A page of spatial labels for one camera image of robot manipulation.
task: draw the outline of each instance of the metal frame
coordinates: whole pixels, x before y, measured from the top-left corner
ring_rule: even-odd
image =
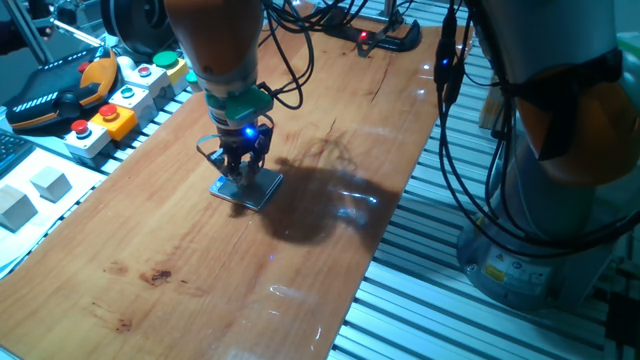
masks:
[[[44,41],[40,38],[38,30],[22,4],[16,0],[2,0],[2,2],[38,64],[44,66],[52,63],[53,57],[51,57],[51,53],[45,47]]]

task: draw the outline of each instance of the emergency stop button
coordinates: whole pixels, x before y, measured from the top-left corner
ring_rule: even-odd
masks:
[[[86,120],[76,120],[71,124],[71,130],[76,133],[79,139],[86,138],[91,135],[89,123]]]
[[[118,107],[113,104],[108,104],[100,108],[98,111],[100,116],[102,116],[105,120],[114,120],[118,115]]]

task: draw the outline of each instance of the wood grain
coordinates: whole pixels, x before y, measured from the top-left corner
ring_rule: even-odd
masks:
[[[324,359],[436,120],[439,33],[368,59],[313,35],[304,107],[271,113],[284,182],[263,213],[209,195],[195,143],[215,129],[194,95],[0,282],[0,343],[30,360]],[[303,37],[280,40],[304,69]],[[272,42],[260,73],[288,81]]]

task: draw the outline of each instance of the blue led light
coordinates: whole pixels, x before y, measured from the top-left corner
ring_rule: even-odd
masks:
[[[244,133],[248,137],[255,137],[256,136],[256,129],[254,129],[252,127],[247,127],[247,128],[244,129]]]

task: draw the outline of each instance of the black bracket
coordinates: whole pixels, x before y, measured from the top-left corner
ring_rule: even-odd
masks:
[[[409,28],[409,31],[405,34],[405,36],[399,38],[387,35],[389,31],[395,30],[392,29],[395,26],[390,26],[390,24],[387,24],[379,32],[358,29],[356,27],[353,27],[352,25],[333,27],[331,26],[334,24],[343,23],[346,18],[347,14],[343,8],[335,9],[325,21],[325,25],[328,26],[325,27],[324,33],[331,37],[356,43],[358,55],[363,58],[369,56],[371,51],[373,51],[373,49],[375,48],[393,52],[411,51],[417,48],[422,41],[422,30],[420,29],[420,24],[417,20],[413,21],[411,27]],[[402,16],[399,14],[399,12],[397,12],[397,10],[394,18],[399,18],[399,23],[402,23]]]

